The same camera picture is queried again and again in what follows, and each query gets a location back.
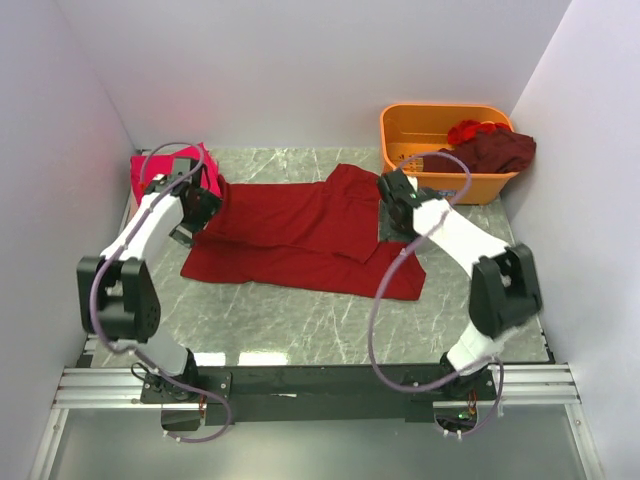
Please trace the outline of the red t shirt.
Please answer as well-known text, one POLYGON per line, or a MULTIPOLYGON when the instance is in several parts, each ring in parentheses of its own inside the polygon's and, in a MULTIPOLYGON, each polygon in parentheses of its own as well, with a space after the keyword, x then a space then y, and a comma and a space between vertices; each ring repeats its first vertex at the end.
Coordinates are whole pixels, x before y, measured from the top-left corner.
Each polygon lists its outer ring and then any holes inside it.
POLYGON ((349 164, 314 183, 221 179, 222 208, 196 236, 181 275, 372 298, 405 248, 378 237, 376 180, 349 164))

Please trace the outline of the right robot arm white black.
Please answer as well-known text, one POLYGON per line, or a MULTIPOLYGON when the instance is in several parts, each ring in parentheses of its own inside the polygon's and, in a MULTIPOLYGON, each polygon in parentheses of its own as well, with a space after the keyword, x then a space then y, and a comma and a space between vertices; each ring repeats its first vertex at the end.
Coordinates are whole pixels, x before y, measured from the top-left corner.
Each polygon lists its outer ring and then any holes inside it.
POLYGON ((416 238, 394 259, 374 297, 368 333, 368 355, 376 376, 402 393, 441 390, 460 399, 474 386, 473 374, 496 362, 504 344, 542 310, 543 300, 535 260, 529 247, 514 246, 486 233, 459 214, 453 202, 432 189, 420 190, 400 169, 381 175, 377 188, 393 226, 416 238), (390 380, 377 364, 374 324, 382 296, 402 264, 430 240, 464 270, 470 279, 469 323, 444 355, 439 379, 421 385, 390 380))

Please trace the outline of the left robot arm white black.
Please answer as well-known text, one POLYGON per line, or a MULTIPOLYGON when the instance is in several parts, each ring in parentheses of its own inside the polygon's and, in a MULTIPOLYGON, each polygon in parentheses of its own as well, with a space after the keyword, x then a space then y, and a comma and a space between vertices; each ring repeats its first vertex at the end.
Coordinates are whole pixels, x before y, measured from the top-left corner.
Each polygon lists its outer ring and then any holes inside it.
POLYGON ((218 168, 207 158, 178 156, 156 173, 117 239, 76 269, 83 329, 116 355, 133 354, 176 401, 200 393, 194 354, 160 327, 161 305, 150 263, 166 239, 190 247, 222 206, 218 168))

